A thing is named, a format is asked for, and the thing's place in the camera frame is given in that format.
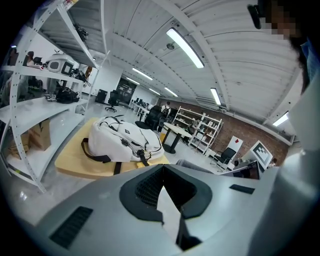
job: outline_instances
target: brick wall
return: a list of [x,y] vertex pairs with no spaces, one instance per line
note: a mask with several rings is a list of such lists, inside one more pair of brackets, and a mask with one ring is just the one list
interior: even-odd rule
[[[166,99],[160,98],[157,104],[162,106],[167,101],[168,100]],[[237,138],[243,140],[242,146],[238,151],[236,158],[241,158],[257,141],[261,141],[271,152],[273,157],[277,158],[278,165],[282,164],[282,162],[285,160],[289,146],[264,130],[223,113],[211,111],[209,109],[188,103],[170,100],[171,108],[179,109],[180,106],[184,109],[197,113],[204,112],[207,116],[209,115],[209,117],[214,119],[222,119],[222,129],[211,147],[213,151],[224,151],[228,146],[232,136],[236,136]]]

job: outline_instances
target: box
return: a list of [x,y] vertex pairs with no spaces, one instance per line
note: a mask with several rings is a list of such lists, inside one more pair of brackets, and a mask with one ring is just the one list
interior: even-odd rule
[[39,149],[45,151],[51,145],[50,120],[46,119],[28,130],[30,141]]
[[[21,135],[21,141],[22,141],[23,149],[27,153],[29,151],[29,149],[30,149],[30,135],[29,135],[29,133],[22,134]],[[15,143],[14,139],[10,142],[8,151],[15,158],[18,158],[18,159],[21,160],[19,152],[18,152],[18,148],[16,146],[16,143]]]

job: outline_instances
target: white floor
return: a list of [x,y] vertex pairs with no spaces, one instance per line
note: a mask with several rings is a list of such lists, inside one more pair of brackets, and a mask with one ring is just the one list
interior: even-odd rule
[[[55,160],[69,139],[72,138],[84,122],[91,117],[124,115],[119,118],[132,123],[138,120],[136,114],[128,108],[116,106],[115,108],[117,109],[117,112],[113,113],[112,111],[107,112],[105,110],[105,106],[106,105],[91,102],[84,121],[71,132],[61,147],[57,150],[41,180],[47,191],[46,193],[42,193],[36,186],[29,184],[14,175],[9,176],[6,171],[0,172],[1,187],[7,197],[9,205],[17,216],[35,225],[50,209],[93,181],[91,179],[77,178],[57,172],[55,170]],[[171,145],[175,136],[175,134],[170,134],[166,140],[166,144]],[[195,151],[192,146],[188,147],[180,141],[176,145],[175,150],[176,154],[169,154],[165,152],[165,156],[171,164],[175,164],[179,159],[186,159],[189,162],[207,170],[214,168],[213,165],[210,165],[211,158],[202,155],[201,151]],[[163,212],[164,217],[170,215],[170,213],[177,213],[175,209],[170,209],[172,205],[167,205],[167,211],[161,209],[166,205],[166,202],[169,200],[168,198],[169,196],[166,191],[162,191],[159,197],[158,208]],[[175,236],[173,234],[178,231],[175,230],[176,226],[168,223],[168,227],[171,227],[171,231],[169,233],[172,238],[174,238]]]

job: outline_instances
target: ceiling light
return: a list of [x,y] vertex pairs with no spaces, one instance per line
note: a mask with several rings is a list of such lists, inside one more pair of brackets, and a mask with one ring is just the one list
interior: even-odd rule
[[164,87],[164,89],[166,89],[169,93],[173,94],[175,97],[178,97],[178,95],[176,95],[174,92],[170,91],[167,87]]
[[150,89],[150,88],[149,88],[149,90],[150,90],[151,92],[154,92],[155,94],[160,95],[160,93],[159,93],[159,92],[156,92],[155,90],[152,90],[152,89]]
[[211,88],[210,90],[211,90],[211,92],[212,92],[212,95],[213,95],[213,98],[214,98],[214,100],[215,100],[215,103],[216,103],[217,105],[221,105],[221,102],[220,102],[220,99],[219,99],[219,95],[218,95],[218,93],[217,93],[217,89],[216,89],[216,88]]
[[277,121],[275,121],[272,125],[274,126],[279,126],[281,125],[284,121],[287,121],[289,119],[288,117],[289,111],[285,112],[283,116],[281,116]]
[[146,74],[142,73],[141,71],[139,71],[138,69],[135,69],[134,67],[132,68],[133,71],[139,73],[140,75],[143,75],[144,77],[153,80],[150,76],[147,76]]
[[131,82],[133,82],[133,83],[135,83],[137,85],[140,85],[140,83],[136,82],[135,80],[130,79],[129,77],[127,77],[126,79],[130,80]]
[[203,68],[205,65],[197,55],[197,53],[192,49],[191,45],[182,37],[181,34],[173,27],[170,28],[166,34],[171,37],[184,52],[189,56],[198,69]]

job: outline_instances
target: office chair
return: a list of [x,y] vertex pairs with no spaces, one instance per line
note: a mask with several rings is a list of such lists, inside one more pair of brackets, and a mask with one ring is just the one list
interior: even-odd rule
[[157,106],[153,106],[150,109],[149,114],[146,115],[144,122],[141,121],[142,115],[140,115],[140,121],[136,121],[135,124],[141,129],[151,129],[151,130],[156,130],[159,119],[162,117],[163,113],[161,110],[156,108]]
[[113,112],[117,112],[117,110],[114,108],[114,106],[119,106],[119,93],[116,90],[113,90],[110,92],[110,98],[108,100],[108,104],[111,105],[111,107],[105,107],[105,110],[113,110]]
[[223,151],[223,152],[221,152],[221,151],[216,152],[215,155],[213,156],[213,160],[217,161],[217,165],[219,167],[223,168],[222,165],[228,166],[229,161],[234,157],[235,154],[236,154],[236,151],[227,147],[225,149],[225,151]]

